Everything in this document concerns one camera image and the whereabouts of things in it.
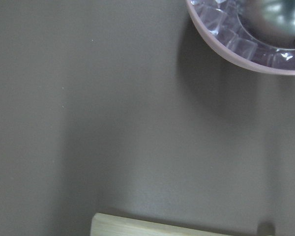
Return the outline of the wooden cutting board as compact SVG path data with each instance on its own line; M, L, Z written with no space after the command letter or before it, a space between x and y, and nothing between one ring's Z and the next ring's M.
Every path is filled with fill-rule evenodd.
M175 225L104 213L92 218L91 236L261 236L262 231L244 233L196 226Z

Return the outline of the metal ice scoop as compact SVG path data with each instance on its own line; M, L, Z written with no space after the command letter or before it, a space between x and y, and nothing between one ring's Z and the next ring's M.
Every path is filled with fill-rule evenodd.
M295 49L295 0L237 0L243 28L256 40L282 49Z

